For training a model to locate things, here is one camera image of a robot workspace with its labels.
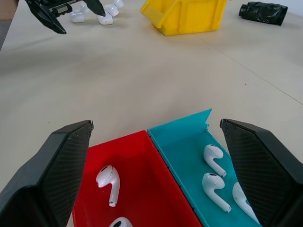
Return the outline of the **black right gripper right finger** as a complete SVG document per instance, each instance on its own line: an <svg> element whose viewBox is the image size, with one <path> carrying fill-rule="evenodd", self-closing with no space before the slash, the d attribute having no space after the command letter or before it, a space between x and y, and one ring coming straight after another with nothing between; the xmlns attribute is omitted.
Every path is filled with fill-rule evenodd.
<svg viewBox="0 0 303 227"><path fill-rule="evenodd" d="M303 164L269 130L221 119L236 177L263 227L303 225Z"/></svg>

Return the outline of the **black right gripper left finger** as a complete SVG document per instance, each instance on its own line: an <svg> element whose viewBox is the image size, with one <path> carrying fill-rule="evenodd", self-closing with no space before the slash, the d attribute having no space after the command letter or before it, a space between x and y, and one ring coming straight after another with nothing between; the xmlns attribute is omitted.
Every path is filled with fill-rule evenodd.
<svg viewBox="0 0 303 227"><path fill-rule="evenodd" d="M65 227L83 178L93 131L84 120L52 132L0 193L2 227Z"/></svg>

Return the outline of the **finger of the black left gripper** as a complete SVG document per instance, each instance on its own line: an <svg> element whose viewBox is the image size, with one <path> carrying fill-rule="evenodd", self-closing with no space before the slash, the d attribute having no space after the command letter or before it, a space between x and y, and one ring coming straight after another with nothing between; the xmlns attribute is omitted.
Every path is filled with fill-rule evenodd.
<svg viewBox="0 0 303 227"><path fill-rule="evenodd" d="M58 34L66 34L66 30L62 27L59 21L56 19L48 8L40 5L35 0L26 0L26 3L31 13L47 28L53 30Z"/></svg>
<svg viewBox="0 0 303 227"><path fill-rule="evenodd" d="M88 0L88 8L96 15L105 17L106 12L99 0Z"/></svg>

